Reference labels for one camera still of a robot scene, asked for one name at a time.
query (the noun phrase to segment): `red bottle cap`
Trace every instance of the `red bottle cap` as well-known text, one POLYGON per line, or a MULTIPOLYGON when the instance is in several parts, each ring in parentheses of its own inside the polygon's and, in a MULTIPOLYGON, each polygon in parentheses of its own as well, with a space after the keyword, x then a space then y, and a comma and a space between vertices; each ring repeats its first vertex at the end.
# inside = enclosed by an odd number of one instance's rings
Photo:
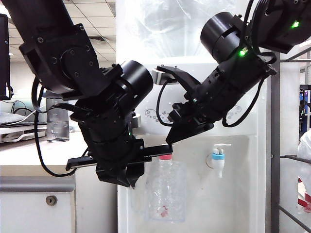
POLYGON ((159 156, 159 158, 161 160, 170 160, 170 159, 172 159, 172 154, 161 155, 161 156, 159 156))

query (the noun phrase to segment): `green led light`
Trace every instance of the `green led light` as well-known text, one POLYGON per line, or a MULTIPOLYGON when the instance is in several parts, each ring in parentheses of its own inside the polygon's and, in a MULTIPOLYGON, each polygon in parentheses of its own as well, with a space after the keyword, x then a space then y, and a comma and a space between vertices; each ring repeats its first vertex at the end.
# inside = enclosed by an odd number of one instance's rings
POLYGON ((246 55, 246 52, 245 52, 245 51, 241 50, 241 51, 239 52, 239 56, 240 56, 240 57, 244 57, 245 55, 246 55))
POLYGON ((296 20, 293 24, 292 24, 292 28, 298 28, 299 27, 299 22, 296 20))

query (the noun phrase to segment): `ceiling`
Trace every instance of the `ceiling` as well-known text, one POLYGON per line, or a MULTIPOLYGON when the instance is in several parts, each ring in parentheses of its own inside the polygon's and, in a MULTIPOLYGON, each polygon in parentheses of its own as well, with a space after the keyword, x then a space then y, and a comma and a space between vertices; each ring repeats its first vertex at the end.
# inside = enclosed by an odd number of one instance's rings
MULTIPOLYGON (((82 23, 88 36, 102 36, 106 42, 91 40, 100 62, 116 60, 115 0, 63 0, 74 24, 82 23)), ((9 23, 11 62, 24 62, 18 47, 23 43, 16 27, 9 23)))

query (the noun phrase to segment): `water bottle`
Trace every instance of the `water bottle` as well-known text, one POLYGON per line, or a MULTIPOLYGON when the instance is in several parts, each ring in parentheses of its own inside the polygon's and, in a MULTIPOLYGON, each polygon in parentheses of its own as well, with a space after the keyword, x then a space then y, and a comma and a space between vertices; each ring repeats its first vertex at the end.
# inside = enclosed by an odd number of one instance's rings
POLYGON ((146 217, 148 220, 185 221, 186 165, 172 155, 153 161, 146 180, 146 217))
MULTIPOLYGON (((46 91, 46 108, 51 108, 57 103, 68 103, 63 101, 61 95, 46 91)), ((47 141, 65 142, 69 141, 69 118, 65 109, 51 109, 47 113, 47 141)))

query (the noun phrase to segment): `transparent plastic bag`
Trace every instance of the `transparent plastic bag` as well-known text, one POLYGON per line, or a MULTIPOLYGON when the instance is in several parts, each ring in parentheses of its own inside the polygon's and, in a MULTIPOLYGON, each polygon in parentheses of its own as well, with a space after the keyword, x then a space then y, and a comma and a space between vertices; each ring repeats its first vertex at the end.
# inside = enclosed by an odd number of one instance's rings
MULTIPOLYGON (((311 159, 311 130, 304 133, 300 138, 298 157, 311 159)), ((299 177, 305 185, 308 194, 311 194, 311 165, 299 163, 299 177)))
POLYGON ((210 54, 201 45, 204 24, 234 0, 120 0, 117 2, 118 57, 148 62, 210 54))

